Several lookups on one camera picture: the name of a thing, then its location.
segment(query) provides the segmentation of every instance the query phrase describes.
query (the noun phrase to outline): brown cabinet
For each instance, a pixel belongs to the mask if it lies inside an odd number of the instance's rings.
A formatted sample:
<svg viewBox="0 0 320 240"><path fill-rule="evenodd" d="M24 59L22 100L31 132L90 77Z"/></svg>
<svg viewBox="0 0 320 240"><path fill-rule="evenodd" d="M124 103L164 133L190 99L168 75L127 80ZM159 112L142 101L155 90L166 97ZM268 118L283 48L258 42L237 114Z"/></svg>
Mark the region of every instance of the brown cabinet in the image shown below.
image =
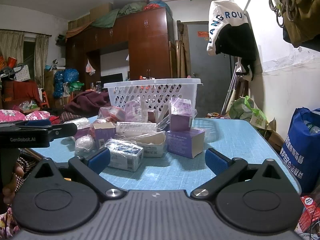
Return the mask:
<svg viewBox="0 0 320 240"><path fill-rule="evenodd" d="M175 78L176 59L173 43L173 20L162 8L150 9L117 18L113 28L89 26L83 32L69 38L66 44L66 67L79 71L85 89L90 82L100 80L100 54L129 48L131 80L145 76ZM89 59L96 73L85 72Z"/></svg>

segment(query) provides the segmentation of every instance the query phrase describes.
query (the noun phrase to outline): gray door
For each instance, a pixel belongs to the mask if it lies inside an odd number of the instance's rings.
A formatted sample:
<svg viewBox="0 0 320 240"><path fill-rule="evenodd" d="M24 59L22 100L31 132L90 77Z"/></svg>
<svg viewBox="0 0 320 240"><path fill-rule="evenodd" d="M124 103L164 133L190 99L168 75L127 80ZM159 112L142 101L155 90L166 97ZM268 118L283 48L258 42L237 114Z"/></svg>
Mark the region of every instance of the gray door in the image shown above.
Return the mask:
<svg viewBox="0 0 320 240"><path fill-rule="evenodd" d="M207 31L208 25L188 24L192 77L200 78L203 83L197 89L197 117L221 112L234 69L233 60L230 67L230 59L233 57L221 53L208 55L208 38L203 35Z"/></svg>

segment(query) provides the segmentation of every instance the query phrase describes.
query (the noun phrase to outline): blue tote bag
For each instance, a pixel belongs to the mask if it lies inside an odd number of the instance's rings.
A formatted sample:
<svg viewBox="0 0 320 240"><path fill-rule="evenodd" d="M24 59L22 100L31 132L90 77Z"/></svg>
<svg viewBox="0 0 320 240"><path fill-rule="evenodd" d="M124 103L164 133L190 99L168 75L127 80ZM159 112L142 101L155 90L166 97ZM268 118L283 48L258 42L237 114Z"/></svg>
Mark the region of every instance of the blue tote bag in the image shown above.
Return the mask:
<svg viewBox="0 0 320 240"><path fill-rule="evenodd" d="M280 157L300 183L303 193L310 193L320 174L320 132L310 134L303 121L320 127L320 115L307 108L297 108Z"/></svg>

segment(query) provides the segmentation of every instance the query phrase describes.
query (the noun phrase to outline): curtain rod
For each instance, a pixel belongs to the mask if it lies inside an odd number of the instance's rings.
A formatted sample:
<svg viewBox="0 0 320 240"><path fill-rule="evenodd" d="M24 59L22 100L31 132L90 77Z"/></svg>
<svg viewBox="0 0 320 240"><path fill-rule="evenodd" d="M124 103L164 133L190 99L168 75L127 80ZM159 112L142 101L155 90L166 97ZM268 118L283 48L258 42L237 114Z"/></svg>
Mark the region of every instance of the curtain rod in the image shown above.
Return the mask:
<svg viewBox="0 0 320 240"><path fill-rule="evenodd" d="M26 32L26 31L17 31L17 30L8 30L8 29L0 29L0 31L12 31L12 32L20 32L20 33L41 34L41 35L46 35L46 36L52 37L52 35L49 35L49 34L33 33L33 32Z"/></svg>

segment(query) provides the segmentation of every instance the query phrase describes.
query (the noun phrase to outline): checkered sleeve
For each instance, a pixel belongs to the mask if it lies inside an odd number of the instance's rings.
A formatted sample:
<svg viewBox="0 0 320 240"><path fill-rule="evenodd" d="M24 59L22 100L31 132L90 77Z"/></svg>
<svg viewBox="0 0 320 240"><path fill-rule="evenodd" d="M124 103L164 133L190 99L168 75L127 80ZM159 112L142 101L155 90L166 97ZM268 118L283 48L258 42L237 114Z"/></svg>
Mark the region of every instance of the checkered sleeve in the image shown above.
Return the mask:
<svg viewBox="0 0 320 240"><path fill-rule="evenodd" d="M36 160L26 160L21 156L18 158L17 163L19 163L22 166L24 176L17 176L17 187L15 192L19 190L19 188L22 186L23 182L26 180L32 169L38 164Z"/></svg>

